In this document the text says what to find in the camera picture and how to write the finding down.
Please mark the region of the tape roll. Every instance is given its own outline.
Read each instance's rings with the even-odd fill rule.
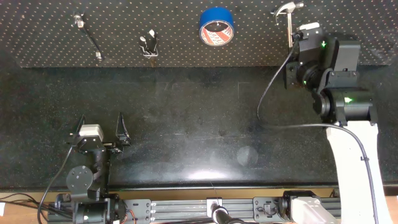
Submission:
[[[200,16],[199,36],[210,46],[227,44],[234,36],[232,14],[225,8],[214,7]]]

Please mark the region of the green arrow light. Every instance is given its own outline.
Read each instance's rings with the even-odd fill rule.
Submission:
[[[344,97],[344,102],[349,103],[353,101],[353,99],[349,98],[349,97]]]

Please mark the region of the black tabletop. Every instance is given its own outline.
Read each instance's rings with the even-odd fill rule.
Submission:
[[[0,189],[42,190],[58,171],[82,114],[115,139],[124,114],[133,144],[111,159],[111,188],[337,184],[325,130],[270,131],[256,106],[275,67],[19,68],[2,52]],[[397,67],[360,67],[374,91],[385,184],[398,183]],[[278,78],[261,107],[270,124],[320,122],[304,89]],[[54,186],[85,163],[73,153]]]

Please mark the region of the pegboard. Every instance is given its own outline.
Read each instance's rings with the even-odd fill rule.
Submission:
[[[293,27],[319,22],[326,32],[353,34],[361,41],[360,64],[389,65],[398,53],[396,0],[313,0],[292,16]],[[283,1],[248,0],[3,0],[0,47],[22,67],[150,67],[139,37],[159,34],[157,67],[279,65],[287,54],[286,19],[270,12]],[[234,38],[222,47],[199,38],[199,18],[211,7],[225,7],[234,19]],[[84,12],[89,32],[105,60],[77,27]]]

